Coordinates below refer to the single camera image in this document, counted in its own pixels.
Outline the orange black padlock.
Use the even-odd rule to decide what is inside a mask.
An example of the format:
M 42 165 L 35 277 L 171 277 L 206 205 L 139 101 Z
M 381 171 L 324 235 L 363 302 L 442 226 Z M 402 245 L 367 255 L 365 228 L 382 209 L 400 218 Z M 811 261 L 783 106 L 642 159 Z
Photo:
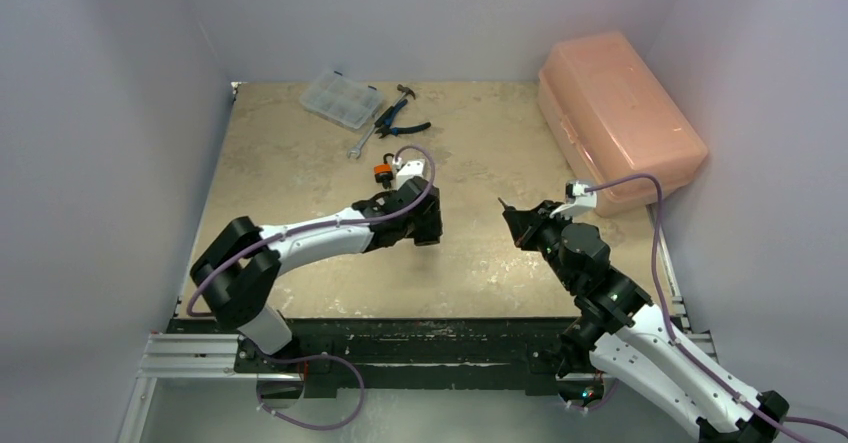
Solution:
M 375 182 L 386 190 L 393 188 L 395 172 L 394 157 L 395 155 L 393 153 L 385 153 L 382 156 L 381 163 L 373 168 Z

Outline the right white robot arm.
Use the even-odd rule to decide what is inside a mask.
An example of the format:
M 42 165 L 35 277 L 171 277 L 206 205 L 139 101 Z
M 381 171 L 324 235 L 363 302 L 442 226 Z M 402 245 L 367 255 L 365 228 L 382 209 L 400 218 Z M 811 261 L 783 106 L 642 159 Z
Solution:
M 539 253 L 580 315 L 560 337 L 561 375 L 592 365 L 626 384 L 699 442 L 772 442 L 789 404 L 734 377 L 664 317 L 610 262 L 597 227 L 557 214 L 558 203 L 506 205 L 517 248 Z

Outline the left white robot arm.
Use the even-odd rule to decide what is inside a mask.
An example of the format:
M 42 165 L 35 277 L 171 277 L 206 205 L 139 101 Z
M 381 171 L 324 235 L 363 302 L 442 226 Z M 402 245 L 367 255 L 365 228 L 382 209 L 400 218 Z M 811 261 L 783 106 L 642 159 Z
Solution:
M 284 372 L 297 362 L 298 345 L 282 313 L 268 303 L 280 277 L 325 259 L 390 248 L 406 239 L 417 246 L 434 245 L 442 234 L 440 191 L 423 177 L 309 221 L 260 226 L 239 217 L 191 267 L 195 291 L 186 312 L 199 316 L 196 305 L 204 302 L 205 316 L 225 330 L 238 331 L 259 349 L 264 364 Z

